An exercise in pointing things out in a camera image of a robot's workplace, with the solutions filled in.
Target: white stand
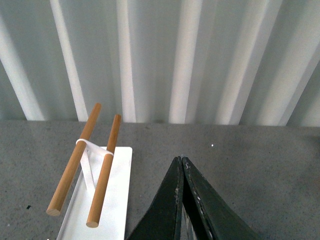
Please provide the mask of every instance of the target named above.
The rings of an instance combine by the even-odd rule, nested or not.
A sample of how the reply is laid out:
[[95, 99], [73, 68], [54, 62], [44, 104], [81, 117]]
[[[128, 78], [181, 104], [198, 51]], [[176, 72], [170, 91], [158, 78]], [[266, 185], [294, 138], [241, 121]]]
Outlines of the white stand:
[[130, 171], [131, 147], [116, 147], [106, 188], [101, 218], [97, 228], [86, 226], [106, 147], [87, 140], [81, 158], [79, 175], [57, 240], [123, 240], [125, 237]]

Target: concrete surface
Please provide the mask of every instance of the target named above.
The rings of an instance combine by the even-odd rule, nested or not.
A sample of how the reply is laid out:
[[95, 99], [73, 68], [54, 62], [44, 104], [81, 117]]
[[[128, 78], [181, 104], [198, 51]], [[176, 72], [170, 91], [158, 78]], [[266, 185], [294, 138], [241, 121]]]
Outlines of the concrete surface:
[[[46, 209], [83, 126], [0, 121], [0, 239], [57, 237], [72, 193], [61, 216]], [[90, 140], [105, 146], [110, 129]], [[126, 236], [184, 155], [263, 239], [319, 239], [320, 128], [123, 123], [118, 146], [133, 148]]]

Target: white bracket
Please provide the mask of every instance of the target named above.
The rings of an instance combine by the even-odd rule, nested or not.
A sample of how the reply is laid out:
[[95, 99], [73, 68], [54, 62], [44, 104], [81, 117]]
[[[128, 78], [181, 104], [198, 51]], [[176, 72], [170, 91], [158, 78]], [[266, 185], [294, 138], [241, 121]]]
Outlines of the white bracket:
[[79, 141], [83, 141], [86, 143], [86, 147], [85, 147], [84, 152], [82, 154], [80, 163], [81, 163], [81, 167], [82, 167], [83, 178], [84, 178], [84, 182], [86, 185], [86, 190], [93, 197], [95, 194], [96, 185], [95, 185], [94, 176], [92, 173], [92, 168], [91, 168], [90, 161], [89, 161], [89, 152], [95, 153], [95, 154], [100, 155], [102, 157], [104, 157], [107, 154], [110, 154], [112, 156], [114, 154], [108, 150], [104, 150], [100, 146], [95, 145], [94, 143], [92, 143], [86, 139], [83, 139], [83, 138], [78, 139], [75, 142], [75, 144], [77, 144]]

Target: wooden rod end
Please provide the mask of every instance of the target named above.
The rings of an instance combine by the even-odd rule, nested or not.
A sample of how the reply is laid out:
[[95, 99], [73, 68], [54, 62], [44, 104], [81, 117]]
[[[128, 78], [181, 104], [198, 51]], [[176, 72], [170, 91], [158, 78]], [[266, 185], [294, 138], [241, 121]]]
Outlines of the wooden rod end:
[[87, 221], [86, 226], [89, 228], [96, 228], [99, 226], [99, 223], [97, 223], [96, 221]]
[[46, 213], [50, 216], [56, 217], [56, 216], [59, 216], [61, 212], [57, 209], [54, 209], [54, 208], [48, 208], [46, 210]]

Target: corrugated metal wall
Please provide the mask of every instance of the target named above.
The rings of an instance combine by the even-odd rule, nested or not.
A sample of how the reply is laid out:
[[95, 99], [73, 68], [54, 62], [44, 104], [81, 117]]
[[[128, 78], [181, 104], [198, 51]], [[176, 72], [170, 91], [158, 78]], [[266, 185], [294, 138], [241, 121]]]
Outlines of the corrugated metal wall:
[[319, 0], [1, 0], [0, 119], [320, 126]]

